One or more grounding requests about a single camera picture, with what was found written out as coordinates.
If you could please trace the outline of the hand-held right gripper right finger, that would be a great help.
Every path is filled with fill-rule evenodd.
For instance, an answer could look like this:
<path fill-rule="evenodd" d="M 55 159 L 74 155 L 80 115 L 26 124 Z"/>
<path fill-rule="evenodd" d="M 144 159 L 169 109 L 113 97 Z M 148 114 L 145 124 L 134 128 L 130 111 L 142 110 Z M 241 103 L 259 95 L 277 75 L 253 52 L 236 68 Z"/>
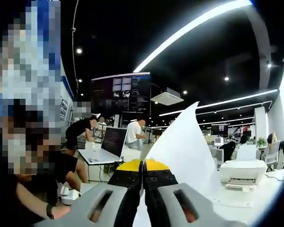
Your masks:
<path fill-rule="evenodd" d="M 153 227 L 244 227 L 227 220 L 213 203 L 186 183 L 178 183 L 165 164 L 146 159 L 143 164 L 145 204 Z"/>

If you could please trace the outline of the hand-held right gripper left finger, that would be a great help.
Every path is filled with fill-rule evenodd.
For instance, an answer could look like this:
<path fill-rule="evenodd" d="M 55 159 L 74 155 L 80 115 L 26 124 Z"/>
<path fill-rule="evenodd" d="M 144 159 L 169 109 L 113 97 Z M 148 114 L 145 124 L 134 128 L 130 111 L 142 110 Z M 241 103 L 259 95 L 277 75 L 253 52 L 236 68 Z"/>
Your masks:
<path fill-rule="evenodd" d="M 37 227 L 131 227 L 140 203 L 143 161 L 122 163 L 108 183 L 99 183 L 70 206 L 62 218 Z"/>

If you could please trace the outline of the person's right hand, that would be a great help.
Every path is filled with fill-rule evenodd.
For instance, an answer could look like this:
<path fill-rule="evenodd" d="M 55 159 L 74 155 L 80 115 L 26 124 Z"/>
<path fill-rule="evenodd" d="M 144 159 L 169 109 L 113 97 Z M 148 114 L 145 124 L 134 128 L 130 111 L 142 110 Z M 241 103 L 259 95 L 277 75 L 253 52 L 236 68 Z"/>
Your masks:
<path fill-rule="evenodd" d="M 65 214 L 70 212 L 71 207 L 70 206 L 55 206 L 52 208 L 52 215 L 54 219 L 60 219 Z"/>

